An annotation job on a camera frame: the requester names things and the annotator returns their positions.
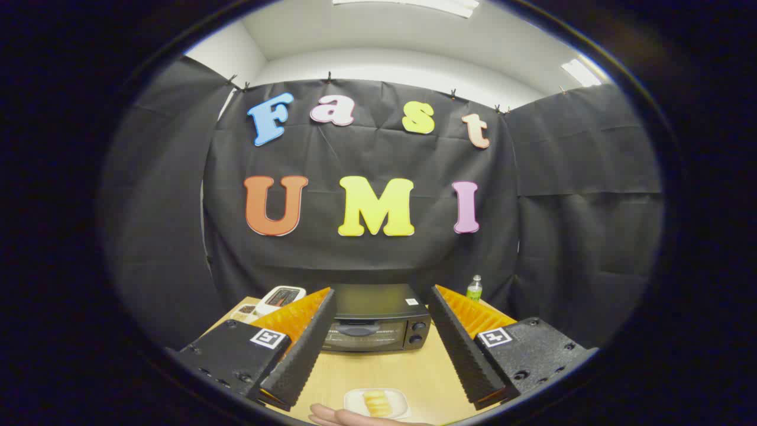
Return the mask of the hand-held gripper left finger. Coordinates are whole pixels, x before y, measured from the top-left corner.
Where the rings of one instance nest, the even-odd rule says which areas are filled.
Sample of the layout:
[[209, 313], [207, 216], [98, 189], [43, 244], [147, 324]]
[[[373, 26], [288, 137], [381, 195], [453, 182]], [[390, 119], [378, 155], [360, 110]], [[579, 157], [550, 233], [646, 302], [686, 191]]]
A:
[[335, 311], [335, 291], [321, 289], [250, 324], [227, 319], [172, 356], [229, 394], [289, 411], [305, 388]]

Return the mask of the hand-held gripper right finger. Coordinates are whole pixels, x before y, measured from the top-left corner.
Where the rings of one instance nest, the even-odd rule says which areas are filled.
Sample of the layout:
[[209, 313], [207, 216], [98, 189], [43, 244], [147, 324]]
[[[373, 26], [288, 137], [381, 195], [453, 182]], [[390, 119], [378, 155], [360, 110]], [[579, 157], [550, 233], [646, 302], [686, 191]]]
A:
[[428, 297], [428, 310], [476, 409], [535, 393], [597, 352], [543, 319], [517, 321], [439, 285]]

